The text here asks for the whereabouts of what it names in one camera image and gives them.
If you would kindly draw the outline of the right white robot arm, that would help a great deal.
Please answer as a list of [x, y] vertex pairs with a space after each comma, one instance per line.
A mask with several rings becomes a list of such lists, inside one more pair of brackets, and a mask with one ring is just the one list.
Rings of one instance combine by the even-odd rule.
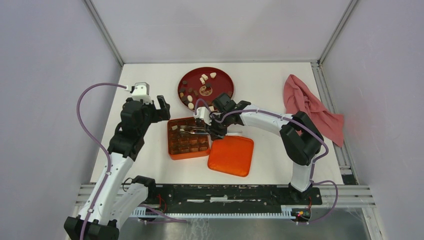
[[204, 129], [213, 141], [223, 139], [231, 125], [254, 127], [281, 137], [285, 152], [293, 162], [289, 199], [295, 204], [302, 204], [309, 198], [314, 164], [328, 154], [329, 148], [305, 112], [276, 113], [249, 101], [236, 103], [226, 93], [216, 97], [212, 105], [215, 111], [205, 100], [197, 100], [193, 116], [196, 122], [204, 122]]

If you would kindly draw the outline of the metal tongs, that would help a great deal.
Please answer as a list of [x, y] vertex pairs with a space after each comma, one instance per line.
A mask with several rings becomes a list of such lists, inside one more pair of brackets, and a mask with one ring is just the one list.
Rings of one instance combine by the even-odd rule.
[[[204, 128], [197, 126], [182, 125], [178, 128], [180, 134], [188, 135], [210, 135]], [[242, 136], [242, 131], [228, 131], [226, 136]]]

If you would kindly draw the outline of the orange chocolate box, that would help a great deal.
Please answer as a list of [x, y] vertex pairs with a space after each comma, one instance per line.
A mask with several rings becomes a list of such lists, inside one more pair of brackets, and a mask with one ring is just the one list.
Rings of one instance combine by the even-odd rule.
[[167, 122], [167, 145], [168, 155], [172, 160], [206, 157], [210, 154], [211, 147], [209, 135], [181, 134], [180, 126], [197, 126], [193, 117], [176, 118]]

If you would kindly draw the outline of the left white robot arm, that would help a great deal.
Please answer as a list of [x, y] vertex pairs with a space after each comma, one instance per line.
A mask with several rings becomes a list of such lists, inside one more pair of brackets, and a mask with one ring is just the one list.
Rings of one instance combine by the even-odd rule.
[[153, 123], [168, 121], [170, 105], [162, 95], [154, 103], [129, 97], [122, 106], [121, 121], [106, 150], [106, 165], [85, 205], [76, 217], [69, 216], [64, 229], [72, 240], [116, 240], [120, 228], [135, 208], [144, 202], [153, 203], [157, 190], [153, 178], [136, 176], [127, 192], [116, 200], [127, 172], [143, 147], [144, 136]]

